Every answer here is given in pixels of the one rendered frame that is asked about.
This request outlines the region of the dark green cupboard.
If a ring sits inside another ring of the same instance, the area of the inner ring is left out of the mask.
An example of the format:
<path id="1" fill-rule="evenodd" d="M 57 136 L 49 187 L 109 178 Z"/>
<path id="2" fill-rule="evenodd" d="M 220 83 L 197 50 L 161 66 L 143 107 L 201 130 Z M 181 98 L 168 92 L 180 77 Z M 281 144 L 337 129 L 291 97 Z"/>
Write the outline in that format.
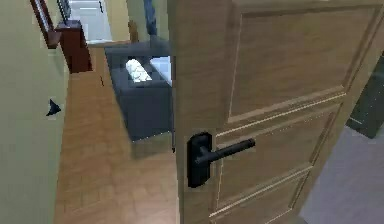
<path id="1" fill-rule="evenodd" d="M 380 56 L 346 125 L 366 137 L 376 137 L 384 124 L 384 53 Z"/>

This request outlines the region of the white patterned pillow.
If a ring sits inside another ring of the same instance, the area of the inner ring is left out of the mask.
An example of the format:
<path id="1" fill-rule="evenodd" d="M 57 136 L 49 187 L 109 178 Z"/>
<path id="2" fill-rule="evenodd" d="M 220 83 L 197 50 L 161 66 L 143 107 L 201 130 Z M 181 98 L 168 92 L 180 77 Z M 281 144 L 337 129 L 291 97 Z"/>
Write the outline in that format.
<path id="1" fill-rule="evenodd" d="M 134 83 L 151 80 L 150 75 L 136 59 L 130 59 L 126 62 L 126 70 Z"/>

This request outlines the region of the light brown wooden door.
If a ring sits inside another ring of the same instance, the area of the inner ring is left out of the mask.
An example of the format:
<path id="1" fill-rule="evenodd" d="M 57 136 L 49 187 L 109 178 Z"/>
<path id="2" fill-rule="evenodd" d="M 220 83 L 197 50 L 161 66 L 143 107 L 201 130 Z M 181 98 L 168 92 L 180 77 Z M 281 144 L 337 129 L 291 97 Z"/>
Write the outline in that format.
<path id="1" fill-rule="evenodd" d="M 176 224 L 295 224 L 377 61 L 384 0 L 168 0 Z M 190 188 L 187 142 L 255 146 Z"/>

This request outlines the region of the plain white cushion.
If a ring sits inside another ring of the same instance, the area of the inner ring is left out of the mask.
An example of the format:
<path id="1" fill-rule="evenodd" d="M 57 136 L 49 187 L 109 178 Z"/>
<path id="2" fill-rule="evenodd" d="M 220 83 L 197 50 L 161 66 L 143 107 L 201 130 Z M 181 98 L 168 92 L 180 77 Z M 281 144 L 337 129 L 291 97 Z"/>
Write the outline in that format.
<path id="1" fill-rule="evenodd" d="M 152 58 L 150 64 L 169 85 L 172 85 L 171 60 L 169 56 Z"/>

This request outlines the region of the dark red wooden cabinet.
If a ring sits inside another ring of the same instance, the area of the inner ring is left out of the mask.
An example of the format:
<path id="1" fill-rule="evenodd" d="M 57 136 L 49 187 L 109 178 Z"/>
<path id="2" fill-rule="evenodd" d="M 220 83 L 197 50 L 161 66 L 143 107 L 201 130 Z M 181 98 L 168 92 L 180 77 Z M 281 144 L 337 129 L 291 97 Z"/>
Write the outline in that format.
<path id="1" fill-rule="evenodd" d="M 57 25 L 56 31 L 61 34 L 60 44 L 69 72 L 73 74 L 91 71 L 91 57 L 81 22 L 62 21 Z"/>

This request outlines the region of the small black wall hook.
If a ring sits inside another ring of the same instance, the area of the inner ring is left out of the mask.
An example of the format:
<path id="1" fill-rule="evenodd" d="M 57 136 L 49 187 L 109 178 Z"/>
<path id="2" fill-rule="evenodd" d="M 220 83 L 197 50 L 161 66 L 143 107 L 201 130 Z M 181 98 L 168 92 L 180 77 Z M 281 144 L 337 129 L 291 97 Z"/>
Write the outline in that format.
<path id="1" fill-rule="evenodd" d="M 52 116 L 61 111 L 61 108 L 58 104 L 56 104 L 52 99 L 49 100 L 49 110 L 47 112 L 47 116 Z"/>

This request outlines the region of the dark red framed picture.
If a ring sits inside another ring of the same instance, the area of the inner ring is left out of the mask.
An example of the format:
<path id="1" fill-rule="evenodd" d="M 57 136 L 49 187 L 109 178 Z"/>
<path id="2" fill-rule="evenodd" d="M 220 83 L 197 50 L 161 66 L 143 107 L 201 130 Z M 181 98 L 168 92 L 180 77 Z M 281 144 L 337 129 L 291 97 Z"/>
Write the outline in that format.
<path id="1" fill-rule="evenodd" d="M 56 49 L 61 33 L 54 26 L 45 0 L 29 0 L 48 49 Z"/>

